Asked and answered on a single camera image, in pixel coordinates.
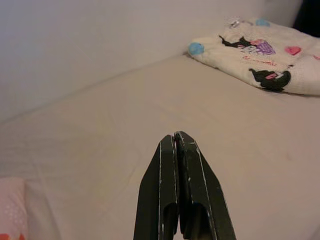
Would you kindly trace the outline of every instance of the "pink fabric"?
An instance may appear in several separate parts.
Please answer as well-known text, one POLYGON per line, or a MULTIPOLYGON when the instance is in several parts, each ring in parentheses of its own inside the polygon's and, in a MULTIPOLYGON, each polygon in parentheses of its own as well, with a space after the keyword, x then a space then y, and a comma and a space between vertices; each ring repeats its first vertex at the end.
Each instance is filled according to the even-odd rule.
POLYGON ((27 235, 24 180, 0 178, 0 240, 26 240, 27 235))

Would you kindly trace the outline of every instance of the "pink heart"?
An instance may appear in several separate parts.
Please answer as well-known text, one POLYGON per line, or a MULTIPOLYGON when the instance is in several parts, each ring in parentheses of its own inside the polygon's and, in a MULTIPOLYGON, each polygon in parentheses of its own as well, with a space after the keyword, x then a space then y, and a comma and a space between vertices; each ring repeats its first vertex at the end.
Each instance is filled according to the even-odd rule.
POLYGON ((301 48, 298 47, 298 46, 287 46, 285 48, 285 51, 288 53, 288 54, 291 54, 292 56, 298 54, 301 52, 301 48))

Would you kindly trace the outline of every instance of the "bed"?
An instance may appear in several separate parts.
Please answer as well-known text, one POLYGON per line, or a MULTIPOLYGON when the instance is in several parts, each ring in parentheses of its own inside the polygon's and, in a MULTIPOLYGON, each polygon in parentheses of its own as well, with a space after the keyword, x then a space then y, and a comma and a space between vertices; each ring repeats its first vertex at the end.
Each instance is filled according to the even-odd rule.
POLYGON ((0 177, 26 180, 30 240, 129 240, 157 144, 182 130, 238 240, 318 240, 319 109, 178 56, 2 123, 0 177))

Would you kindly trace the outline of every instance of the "white wall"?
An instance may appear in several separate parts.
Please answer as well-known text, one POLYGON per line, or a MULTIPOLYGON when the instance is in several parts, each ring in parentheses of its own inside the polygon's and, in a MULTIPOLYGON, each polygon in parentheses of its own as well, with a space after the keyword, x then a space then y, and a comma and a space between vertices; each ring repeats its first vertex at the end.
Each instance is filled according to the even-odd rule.
POLYGON ((181 54, 232 17, 291 25, 302 0, 0 0, 0 121, 181 54))

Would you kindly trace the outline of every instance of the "pink pillow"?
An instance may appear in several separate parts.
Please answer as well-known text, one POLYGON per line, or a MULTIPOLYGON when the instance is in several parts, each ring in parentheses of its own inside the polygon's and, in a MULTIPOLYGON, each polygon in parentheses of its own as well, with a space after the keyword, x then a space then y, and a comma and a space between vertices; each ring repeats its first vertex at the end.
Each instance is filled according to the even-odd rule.
POLYGON ((0 240, 26 240, 25 182, 18 177, 0 178, 0 240))

